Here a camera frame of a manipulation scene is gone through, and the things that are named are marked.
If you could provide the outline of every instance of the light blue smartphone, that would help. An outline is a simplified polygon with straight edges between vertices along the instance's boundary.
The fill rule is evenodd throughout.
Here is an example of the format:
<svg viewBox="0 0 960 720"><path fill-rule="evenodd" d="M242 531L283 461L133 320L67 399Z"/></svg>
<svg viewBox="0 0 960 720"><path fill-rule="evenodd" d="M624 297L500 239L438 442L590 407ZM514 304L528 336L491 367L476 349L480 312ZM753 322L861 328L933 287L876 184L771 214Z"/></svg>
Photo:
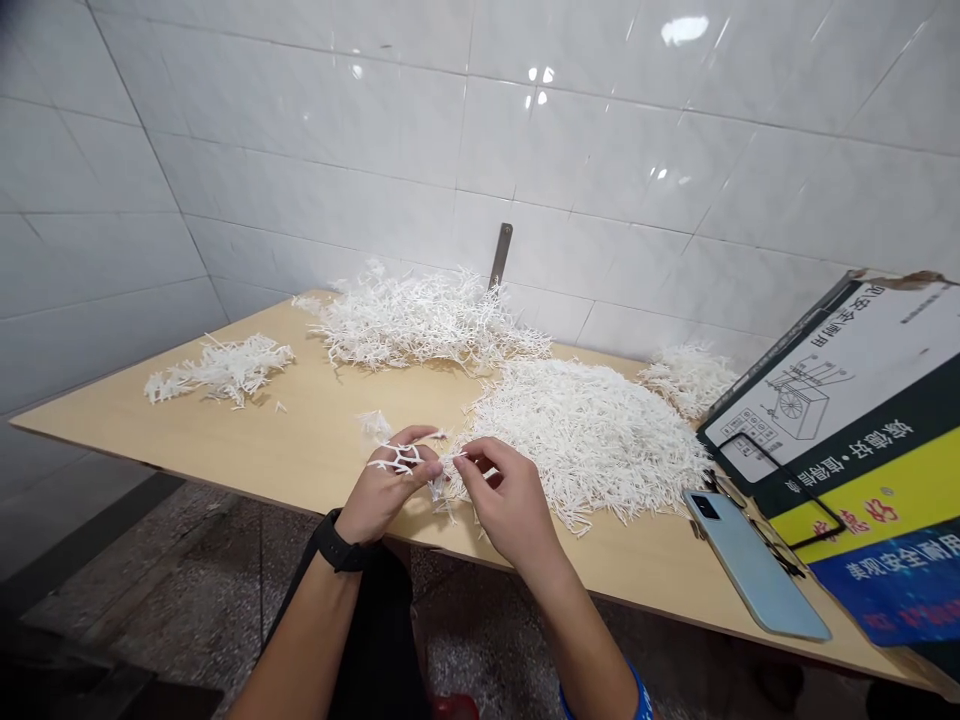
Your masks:
<svg viewBox="0 0 960 720"><path fill-rule="evenodd" d="M823 642L832 637L830 628L730 498L694 490L683 497L760 627L806 640Z"/></svg>

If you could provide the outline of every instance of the person's left hand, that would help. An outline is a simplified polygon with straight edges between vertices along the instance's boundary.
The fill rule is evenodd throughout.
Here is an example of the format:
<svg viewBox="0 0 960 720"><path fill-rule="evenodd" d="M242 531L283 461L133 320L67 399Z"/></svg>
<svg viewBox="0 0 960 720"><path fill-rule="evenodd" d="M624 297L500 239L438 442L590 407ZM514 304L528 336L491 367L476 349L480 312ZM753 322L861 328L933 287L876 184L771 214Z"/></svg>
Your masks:
<svg viewBox="0 0 960 720"><path fill-rule="evenodd" d="M392 438L390 445L412 445L425 435L437 432L437 428L429 425L411 425L404 428ZM440 477L443 465L437 454L425 445L417 445L417 450L424 462L410 465L413 474L397 474L395 468L389 465L386 469L375 465L368 465L360 473L353 492L347 498L340 517L337 518L337 534L348 543L366 545L376 542L387 531L387 526L400 512L400 508L413 493L426 485L430 480ZM405 453L413 457L413 452ZM394 460L396 452L385 447L378 447L370 459Z"/></svg>

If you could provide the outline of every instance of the leg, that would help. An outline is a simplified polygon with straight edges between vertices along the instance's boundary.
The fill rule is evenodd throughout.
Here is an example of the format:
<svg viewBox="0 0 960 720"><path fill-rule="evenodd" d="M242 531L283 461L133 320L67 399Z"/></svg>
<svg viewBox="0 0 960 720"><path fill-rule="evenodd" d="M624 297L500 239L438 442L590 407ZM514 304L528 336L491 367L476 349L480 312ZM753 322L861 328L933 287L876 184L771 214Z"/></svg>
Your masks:
<svg viewBox="0 0 960 720"><path fill-rule="evenodd" d="M314 554L308 547L300 559L268 642ZM413 586L406 569L393 553L382 549L360 581L357 607L330 704L330 720L430 717L430 701L413 642L412 601Z"/></svg>

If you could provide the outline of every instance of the watch strap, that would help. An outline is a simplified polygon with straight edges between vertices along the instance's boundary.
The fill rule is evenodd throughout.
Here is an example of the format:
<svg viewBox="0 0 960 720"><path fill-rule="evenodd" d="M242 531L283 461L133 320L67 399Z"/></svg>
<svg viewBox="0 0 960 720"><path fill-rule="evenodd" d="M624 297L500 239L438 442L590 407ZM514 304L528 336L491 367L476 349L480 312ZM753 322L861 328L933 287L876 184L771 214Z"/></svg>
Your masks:
<svg viewBox="0 0 960 720"><path fill-rule="evenodd" d="M357 543L351 545L340 537L335 525L341 510L343 508L336 508L327 513L314 530L310 543L323 559L330 563L335 573L361 572L380 551L380 543L364 547Z"/></svg>

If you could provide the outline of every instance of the wooden table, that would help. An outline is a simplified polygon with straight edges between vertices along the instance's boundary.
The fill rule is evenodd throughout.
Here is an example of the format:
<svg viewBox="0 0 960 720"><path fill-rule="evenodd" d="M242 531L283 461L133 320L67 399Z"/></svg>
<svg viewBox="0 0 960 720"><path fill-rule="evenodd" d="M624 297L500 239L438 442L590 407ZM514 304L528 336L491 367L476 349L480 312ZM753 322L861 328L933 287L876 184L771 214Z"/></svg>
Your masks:
<svg viewBox="0 0 960 720"><path fill-rule="evenodd" d="M314 293L327 298L328 293ZM202 392L151 405L147 377L182 360L197 359L200 340L14 418L24 430L119 457L131 458L191 480L291 508L326 513L347 499L373 447L362 436L358 413L380 409L395 429L428 423L456 431L461 408L480 394L479 383L451 366L362 372L334 369L321 340L307 338L311 317L288 303L218 330L218 340L243 340L260 332L297 355L256 406L203 399ZM576 355L632 377L641 363L561 345ZM287 413L276 412L277 401ZM407 503L391 534L462 558L494 566L506 561L478 539L473 512L461 505L458 523L431 512L420 491ZM753 640L817 661L931 688L929 666L912 656L871 645L812 579L799 583L830 627L833 639L814 643L770 635L754 622L710 546L696 539L687 520L645 516L624 526L612 514L593 516L593 529L577 540L559 522L558 535L592 592L683 622Z"/></svg>

